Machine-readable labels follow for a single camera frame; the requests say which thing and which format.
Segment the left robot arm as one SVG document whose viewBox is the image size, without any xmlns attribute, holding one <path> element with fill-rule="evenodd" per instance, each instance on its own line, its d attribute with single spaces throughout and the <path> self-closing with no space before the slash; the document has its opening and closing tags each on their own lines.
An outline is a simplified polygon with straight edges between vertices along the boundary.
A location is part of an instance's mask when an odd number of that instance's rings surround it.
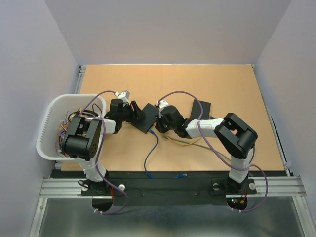
<svg viewBox="0 0 316 237">
<path fill-rule="evenodd" d="M 88 119 L 83 116 L 75 116 L 62 139 L 61 150 L 69 157 L 78 159 L 82 168 L 86 171 L 86 180 L 78 181 L 83 192 L 91 191 L 94 194 L 106 194 L 110 188 L 110 182 L 104 179 L 107 171 L 101 168 L 97 171 L 96 156 L 101 151 L 99 141 L 102 122 L 109 121 L 114 125 L 110 134 L 116 134 L 123 122 L 131 123 L 135 128 L 146 133 L 152 126 L 150 115 L 140 110 L 135 101 L 130 103 L 123 99 L 112 99 L 110 110 L 103 120 Z"/>
</svg>

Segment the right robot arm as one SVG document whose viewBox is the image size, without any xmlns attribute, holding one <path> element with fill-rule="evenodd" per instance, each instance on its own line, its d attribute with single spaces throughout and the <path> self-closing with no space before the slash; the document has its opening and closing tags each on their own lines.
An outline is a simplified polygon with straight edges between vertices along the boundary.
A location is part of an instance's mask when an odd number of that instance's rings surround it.
<svg viewBox="0 0 316 237">
<path fill-rule="evenodd" d="M 255 152 L 258 134 L 234 113 L 217 119 L 184 118 L 175 106 L 163 101 L 157 103 L 158 115 L 155 128 L 162 134 L 174 131 L 181 138 L 202 138 L 209 148 L 222 159 L 208 142 L 208 138 L 217 138 L 231 155 L 231 162 L 223 162 L 230 167 L 227 187 L 238 193 L 246 186 L 251 159 Z"/>
</svg>

